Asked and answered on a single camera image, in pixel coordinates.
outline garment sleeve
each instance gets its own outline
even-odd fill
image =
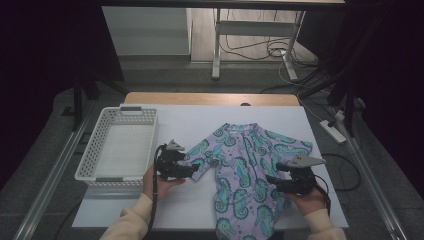
[[[197,182],[217,161],[225,160],[222,144],[219,143],[221,141],[220,137],[222,137],[223,134],[222,126],[190,149],[186,153],[184,160],[178,162],[178,164],[182,166],[192,166],[193,164],[199,165],[199,169],[193,173],[191,177],[195,182]]]
[[[121,217],[106,229],[101,240],[139,240],[146,235],[152,200],[142,194],[131,208],[125,208]]]
[[[266,130],[273,147],[274,154],[281,157],[281,162],[285,163],[293,159],[296,155],[309,155],[312,151],[312,143],[284,136],[279,133]]]
[[[305,216],[305,220],[312,232],[308,240],[346,240],[344,231],[331,222],[327,209],[309,213]]]

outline gray floor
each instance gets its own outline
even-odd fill
[[[283,83],[278,74],[279,63],[224,64],[220,81],[211,80],[210,64],[174,60],[144,62],[127,59],[122,62],[122,67],[126,82],[119,84],[129,91],[259,93],[265,88]],[[311,69],[301,69],[298,73],[302,77],[310,71]],[[286,77],[284,69],[281,75]],[[98,83],[98,86],[102,95],[95,101],[95,111],[100,112],[103,107],[118,106],[123,102],[124,96],[121,94],[101,83]],[[292,93],[296,89],[285,87],[265,93]],[[325,111],[326,93],[317,93],[305,100],[304,104],[317,117],[329,119]],[[54,111],[37,142],[0,193],[0,239],[13,238],[70,134],[73,118],[63,116],[62,113],[66,107],[72,106],[72,90],[59,94],[54,106]],[[322,153],[340,154],[355,161],[354,153],[346,145],[336,144],[318,126],[320,120],[309,111],[307,114]],[[366,123],[360,119],[360,113],[355,114],[354,128],[356,140],[361,145],[360,151],[366,156],[369,166],[405,228],[408,239],[422,239],[424,236],[421,227],[424,217],[422,199],[372,135]],[[97,239],[104,231],[104,229],[70,227],[75,216],[73,209],[76,209],[86,189],[83,183],[74,179],[74,173],[89,134],[90,131],[87,131],[77,146],[62,181],[34,232],[33,239]],[[329,161],[327,167],[335,187],[342,188],[343,184],[349,187],[355,183],[357,176],[348,164],[337,157],[327,157],[327,160]],[[350,239],[390,239],[364,181],[359,188],[350,192],[339,192],[338,196],[350,225],[346,230]],[[305,239],[307,234],[307,230],[289,231],[285,233],[285,239]],[[157,237],[214,239],[213,233],[158,233]],[[275,239],[281,238],[281,234],[275,235]]]

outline power strip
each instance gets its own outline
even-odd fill
[[[329,127],[328,126],[328,121],[324,120],[322,122],[319,123],[319,125],[328,133],[330,134],[330,136],[338,143],[338,144],[342,144],[344,142],[346,142],[346,138],[339,132],[337,131],[337,129],[335,129],[334,127]]]

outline black curtain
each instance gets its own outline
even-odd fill
[[[93,71],[123,81],[99,5],[0,2],[0,187],[44,128],[54,97],[72,88],[75,76],[94,81]]]
[[[349,83],[354,83],[350,87],[366,104],[363,118],[422,197],[423,12],[419,1],[394,0],[353,71],[338,79],[336,90],[329,98],[340,101]],[[327,72],[335,74],[345,66],[373,16],[372,12],[357,11],[306,13],[299,42],[322,60],[321,66]]]

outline metal frame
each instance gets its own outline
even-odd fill
[[[300,23],[303,19],[303,13],[303,11],[300,11],[296,15],[294,23],[231,20],[221,21],[221,9],[218,8],[215,23],[215,49],[212,62],[212,80],[219,79],[219,68],[221,65],[221,50],[219,40],[221,35],[289,37],[290,40],[286,54],[283,57],[283,61],[286,64],[286,69],[290,76],[290,80],[298,80],[296,72],[293,68],[291,52],[296,41],[297,34],[299,33]]]
[[[346,136],[349,148],[354,153],[353,156],[355,156],[358,162],[358,169],[361,173],[361,176],[365,180],[364,182],[368,187],[370,195],[374,200],[374,203],[378,211],[380,212],[381,217],[383,218],[384,224],[386,225],[390,236],[393,240],[407,240],[408,238],[405,234],[405,231],[403,230],[403,227],[398,217],[396,216],[396,213],[393,211],[393,207],[389,203],[387,197],[384,195],[380,185],[374,177],[374,174],[368,166],[367,160],[362,154],[359,144],[356,142],[355,139],[350,137],[349,133],[347,132],[346,128],[344,127],[341,121],[337,121],[337,127],[340,129],[342,134]]]
[[[172,7],[172,8],[223,8],[223,9],[262,9],[262,10],[302,10],[302,11],[350,11],[372,9],[376,4],[369,3],[320,3],[304,1],[267,0],[99,0],[84,4],[121,7]]]
[[[71,159],[72,154],[78,145],[79,139],[87,127],[88,122],[94,117],[94,105],[94,102],[88,101],[84,112],[88,117],[82,119],[82,122],[76,131],[71,132],[68,141],[66,142],[52,169],[50,170],[50,173],[44,181],[43,186],[32,202],[30,209],[28,210],[13,239],[32,238],[32,235],[34,234],[35,229],[37,228],[38,223],[40,222],[44,211],[46,210],[50,199],[60,182],[60,179],[62,178],[63,172],[68,166],[69,160]]]

